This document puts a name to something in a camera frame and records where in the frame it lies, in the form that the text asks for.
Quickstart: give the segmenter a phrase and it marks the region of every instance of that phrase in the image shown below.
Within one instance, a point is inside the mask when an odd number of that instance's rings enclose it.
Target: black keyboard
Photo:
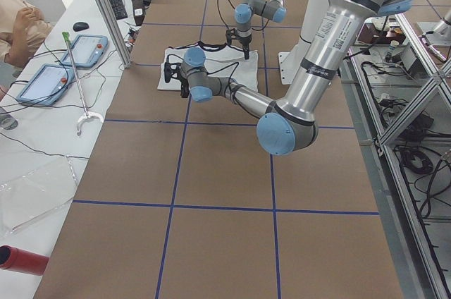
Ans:
[[[111,7],[113,8],[114,16],[116,19],[127,18],[127,11],[125,11],[125,6],[122,0],[109,0]]]

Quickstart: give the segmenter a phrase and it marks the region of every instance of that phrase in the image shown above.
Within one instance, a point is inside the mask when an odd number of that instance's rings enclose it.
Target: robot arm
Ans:
[[[237,39],[242,45],[245,59],[249,59],[249,44],[252,41],[252,16],[257,14],[281,23],[287,12],[283,7],[284,3],[285,0],[242,0],[242,3],[235,9],[236,28],[227,30],[227,43],[231,45],[232,40]]]
[[[272,100],[229,78],[212,78],[201,49],[188,50],[180,67],[196,102],[228,98],[260,120],[257,137],[269,153],[282,155],[313,143],[318,135],[314,110],[364,21],[408,10],[412,0],[328,0],[329,8],[289,90]]]

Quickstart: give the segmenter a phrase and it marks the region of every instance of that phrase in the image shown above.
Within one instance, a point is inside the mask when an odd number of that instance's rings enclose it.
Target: tablet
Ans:
[[[93,67],[104,54],[108,38],[96,35],[78,35],[72,42],[72,55],[78,68]],[[66,51],[61,60],[64,66],[72,66]]]
[[[74,77],[72,68],[44,64],[22,89],[16,100],[26,105],[50,106],[63,95]]]

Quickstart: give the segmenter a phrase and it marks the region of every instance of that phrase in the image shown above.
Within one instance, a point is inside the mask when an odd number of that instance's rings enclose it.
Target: computer mouse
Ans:
[[[86,30],[87,28],[89,28],[89,24],[86,22],[76,22],[72,27],[72,29],[76,32]]]

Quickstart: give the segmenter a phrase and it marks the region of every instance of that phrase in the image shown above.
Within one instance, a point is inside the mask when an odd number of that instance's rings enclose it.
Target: red cylinder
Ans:
[[[49,257],[44,255],[37,255],[7,245],[0,247],[0,269],[41,276],[47,262],[49,262]]]

